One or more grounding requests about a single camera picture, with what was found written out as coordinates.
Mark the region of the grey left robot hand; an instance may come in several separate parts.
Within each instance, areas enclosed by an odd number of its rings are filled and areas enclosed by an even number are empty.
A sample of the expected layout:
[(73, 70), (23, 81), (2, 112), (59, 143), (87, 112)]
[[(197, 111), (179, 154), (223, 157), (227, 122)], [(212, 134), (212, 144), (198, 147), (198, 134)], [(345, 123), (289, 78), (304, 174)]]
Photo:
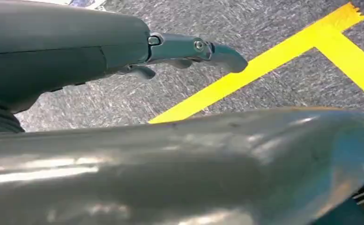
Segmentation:
[(194, 62), (243, 71), (247, 61), (199, 37), (152, 32), (135, 16), (50, 3), (0, 0), (0, 107), (29, 109), (65, 86), (111, 75), (151, 79), (150, 64)]

